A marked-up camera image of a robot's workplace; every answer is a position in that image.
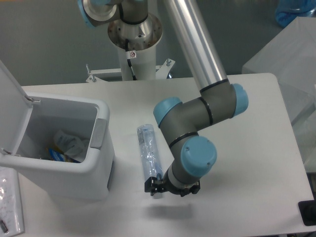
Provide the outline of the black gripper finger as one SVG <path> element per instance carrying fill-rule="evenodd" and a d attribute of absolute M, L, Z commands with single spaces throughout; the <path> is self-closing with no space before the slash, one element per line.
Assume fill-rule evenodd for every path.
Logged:
<path fill-rule="evenodd" d="M 180 196 L 184 197 L 189 194 L 197 194 L 200 191 L 200 180 L 192 184 L 190 187 L 187 186 L 180 191 Z"/>
<path fill-rule="evenodd" d="M 164 180 L 157 177 L 149 177 L 144 183 L 144 192 L 151 195 L 166 192 Z"/>

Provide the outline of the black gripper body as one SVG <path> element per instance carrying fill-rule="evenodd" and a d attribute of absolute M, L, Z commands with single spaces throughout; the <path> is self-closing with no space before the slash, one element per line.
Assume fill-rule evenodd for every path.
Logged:
<path fill-rule="evenodd" d="M 169 180 L 163 179 L 163 186 L 166 192 L 170 192 L 175 195 L 180 195 L 182 189 L 175 187 Z"/>

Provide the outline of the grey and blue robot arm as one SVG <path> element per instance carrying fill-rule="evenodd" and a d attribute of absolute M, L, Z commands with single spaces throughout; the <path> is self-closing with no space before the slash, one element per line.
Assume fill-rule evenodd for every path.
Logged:
<path fill-rule="evenodd" d="M 118 51 L 123 80 L 151 80 L 158 76 L 156 48 L 162 38 L 162 23 L 149 11 L 146 0 L 79 0 L 79 11 L 86 25 L 107 25 L 110 42 Z M 231 83 L 221 65 L 212 39 L 194 0 L 164 1 L 171 24 L 195 79 L 197 92 L 183 100 L 163 98 L 153 114 L 170 149 L 173 161 L 160 171 L 151 148 L 151 135 L 144 127 L 144 190 L 154 196 L 170 192 L 179 196 L 196 194 L 200 181 L 214 166 L 217 150 L 200 131 L 234 118 L 247 110 L 245 89 Z"/>

